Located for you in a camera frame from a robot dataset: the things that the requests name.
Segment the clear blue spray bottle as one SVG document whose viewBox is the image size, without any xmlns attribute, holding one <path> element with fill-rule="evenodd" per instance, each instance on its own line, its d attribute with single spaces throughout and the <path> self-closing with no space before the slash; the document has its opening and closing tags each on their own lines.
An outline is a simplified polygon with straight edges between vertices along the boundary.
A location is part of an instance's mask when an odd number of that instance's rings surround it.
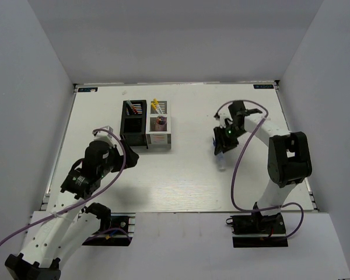
<svg viewBox="0 0 350 280">
<path fill-rule="evenodd" d="M 218 169 L 220 171 L 226 170 L 226 160 L 225 160 L 224 154 L 222 152 L 219 152 L 217 155 L 215 155 L 215 157 L 216 157 Z"/>
</svg>

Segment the pink cylindrical tube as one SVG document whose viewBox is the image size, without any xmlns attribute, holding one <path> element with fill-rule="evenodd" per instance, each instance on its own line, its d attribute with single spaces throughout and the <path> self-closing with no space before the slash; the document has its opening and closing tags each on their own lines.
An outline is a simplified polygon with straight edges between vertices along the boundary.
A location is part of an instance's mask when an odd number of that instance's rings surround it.
<svg viewBox="0 0 350 280">
<path fill-rule="evenodd" d="M 157 116 L 156 124 L 158 124 L 158 125 L 165 125 L 165 124 L 167 124 L 167 117 L 165 117 L 163 115 Z"/>
</svg>

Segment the green gel pen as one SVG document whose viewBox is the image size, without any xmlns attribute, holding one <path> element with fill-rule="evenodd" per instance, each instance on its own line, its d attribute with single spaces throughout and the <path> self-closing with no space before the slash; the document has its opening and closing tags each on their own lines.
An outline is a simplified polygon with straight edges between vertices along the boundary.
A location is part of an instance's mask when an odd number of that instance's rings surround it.
<svg viewBox="0 0 350 280">
<path fill-rule="evenodd" d="M 129 111 L 130 114 L 135 114 L 132 107 L 131 107 L 131 101 L 130 100 L 127 100 L 126 101 L 126 104 L 127 104 L 127 110 Z"/>
</svg>

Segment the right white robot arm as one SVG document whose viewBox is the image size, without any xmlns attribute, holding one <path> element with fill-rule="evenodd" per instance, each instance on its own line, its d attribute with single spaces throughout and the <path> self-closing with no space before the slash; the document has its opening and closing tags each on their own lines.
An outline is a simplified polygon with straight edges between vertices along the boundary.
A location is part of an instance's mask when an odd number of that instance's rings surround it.
<svg viewBox="0 0 350 280">
<path fill-rule="evenodd" d="M 214 117 L 218 126 L 213 129 L 214 154 L 218 156 L 236 148 L 239 138 L 249 134 L 248 139 L 259 139 L 267 148 L 268 184 L 260 199 L 250 211 L 252 227 L 264 233 L 273 225 L 272 218 L 286 206 L 291 191 L 312 173 L 307 136 L 304 132 L 291 132 L 280 128 L 269 119 L 269 111 L 254 102 L 247 108 L 247 100 L 226 102 L 228 114 L 219 110 Z"/>
</svg>

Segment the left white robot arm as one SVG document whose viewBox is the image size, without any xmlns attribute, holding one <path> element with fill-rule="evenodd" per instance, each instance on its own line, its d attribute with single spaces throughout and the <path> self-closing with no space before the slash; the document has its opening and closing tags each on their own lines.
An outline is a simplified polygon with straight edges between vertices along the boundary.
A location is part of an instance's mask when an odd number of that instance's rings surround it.
<svg viewBox="0 0 350 280">
<path fill-rule="evenodd" d="M 6 259 L 5 267 L 13 279 L 60 279 L 73 253 L 92 234 L 111 228 L 110 209 L 97 202 L 87 206 L 86 202 L 106 175 L 136 166 L 139 155 L 123 139 L 120 145 L 123 155 L 111 142 L 94 140 L 84 157 L 73 164 L 51 209 L 51 219 L 42 222 L 19 254 Z"/>
</svg>

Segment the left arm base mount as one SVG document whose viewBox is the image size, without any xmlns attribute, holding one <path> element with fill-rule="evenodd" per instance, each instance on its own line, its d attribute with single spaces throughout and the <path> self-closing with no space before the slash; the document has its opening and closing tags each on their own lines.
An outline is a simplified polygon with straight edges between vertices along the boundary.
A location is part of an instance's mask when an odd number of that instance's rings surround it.
<svg viewBox="0 0 350 280">
<path fill-rule="evenodd" d="M 83 246 L 128 247 L 134 238 L 134 230 L 134 213 L 112 213 L 107 225 L 92 234 Z"/>
</svg>

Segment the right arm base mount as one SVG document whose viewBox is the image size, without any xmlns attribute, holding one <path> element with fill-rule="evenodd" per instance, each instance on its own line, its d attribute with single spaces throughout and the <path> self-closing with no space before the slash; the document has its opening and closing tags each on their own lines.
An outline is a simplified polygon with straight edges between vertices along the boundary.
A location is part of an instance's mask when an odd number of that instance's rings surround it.
<svg viewBox="0 0 350 280">
<path fill-rule="evenodd" d="M 259 212 L 233 215 L 226 219 L 226 224 L 232 228 L 234 248 L 288 247 L 281 213 L 273 216 L 262 216 Z"/>
</svg>

